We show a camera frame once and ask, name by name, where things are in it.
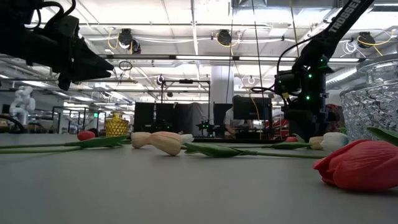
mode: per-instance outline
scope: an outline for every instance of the monitor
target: monitor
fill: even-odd
[[[272,117],[272,102],[270,98],[253,98],[259,111],[260,120],[270,120]],[[250,97],[234,97],[234,119],[258,119],[256,107]]]

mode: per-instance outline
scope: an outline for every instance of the red object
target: red object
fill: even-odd
[[[322,181],[341,189],[377,191],[398,186],[398,147],[358,140],[316,161]]]
[[[296,137],[287,137],[287,139],[285,141],[287,141],[287,142],[297,142],[299,140],[297,140]]]
[[[81,141],[95,138],[95,134],[92,131],[82,131],[77,135],[77,138]]]

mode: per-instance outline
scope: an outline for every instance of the gold vase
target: gold vase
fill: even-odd
[[[112,119],[105,121],[106,137],[121,136],[127,134],[129,122],[123,120],[123,113],[120,111],[112,112]]]

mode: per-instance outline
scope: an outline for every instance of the desk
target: desk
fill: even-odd
[[[0,144],[74,140],[0,134]],[[397,223],[398,189],[353,194],[330,187],[313,162],[169,157],[153,146],[0,155],[0,223]]]

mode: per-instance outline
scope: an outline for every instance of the ceiling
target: ceiling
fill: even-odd
[[[71,6],[70,0],[58,0],[66,10]],[[215,40],[214,36],[220,29],[231,31],[234,47],[233,55],[257,57],[257,48],[261,57],[278,57],[287,47],[294,45],[295,37],[303,40],[322,31],[330,23],[339,11],[338,3],[334,0],[293,0],[293,14],[295,29],[292,23],[292,15],[288,0],[255,0],[255,16],[253,15],[251,1],[235,0],[233,10],[229,7],[230,0],[77,0],[76,9],[72,15],[80,19],[80,34],[86,39],[90,49],[96,54],[129,54],[126,50],[116,45],[115,38],[121,28],[131,28],[132,35],[141,45],[143,55],[226,55],[229,56],[230,48],[223,47]],[[394,4],[394,1],[375,1],[375,6],[369,8],[355,23],[352,29],[344,36],[333,55],[333,58],[371,58],[379,56],[375,48],[361,49],[356,41],[359,32],[370,32],[376,43],[385,44],[378,46],[380,52],[388,52],[395,47],[396,35],[393,30],[398,27],[398,12],[392,10],[383,11],[383,4]],[[56,12],[57,8],[48,7],[41,10],[43,25]],[[287,57],[297,57],[296,49],[291,50]],[[13,73],[10,77],[19,78],[56,78],[56,74],[50,73],[49,68],[42,66],[28,67],[34,72],[27,73],[28,69],[21,60],[12,59],[15,63],[10,65],[2,63],[1,66],[15,68],[16,66],[24,74]],[[119,94],[126,102],[154,101],[159,99],[156,91],[159,86],[156,78],[162,74],[167,80],[179,80],[183,78],[193,80],[210,80],[211,66],[231,66],[235,74],[235,92],[248,91],[247,87],[260,85],[259,66],[255,63],[237,61],[236,65],[230,61],[217,62],[205,60],[151,60],[151,58],[132,59],[133,68],[123,72],[118,68],[121,59],[110,62],[115,64],[115,72],[109,80],[124,80],[122,83],[81,83],[72,85],[70,92],[58,91],[58,97],[69,98],[77,103],[84,103],[74,96],[84,96],[95,101],[109,101],[98,91],[111,92],[114,89],[123,90]],[[276,74],[276,62],[263,63],[261,65],[261,77],[263,85],[270,86],[274,82]],[[355,63],[334,64],[332,68],[339,70],[343,67],[353,67]],[[288,70],[291,64],[285,63],[280,70]],[[46,82],[40,88],[56,88],[55,82]],[[188,87],[187,84],[174,84],[169,90],[175,91],[199,91],[197,85]],[[181,93],[174,97],[165,97],[169,101],[205,101],[206,93]]]

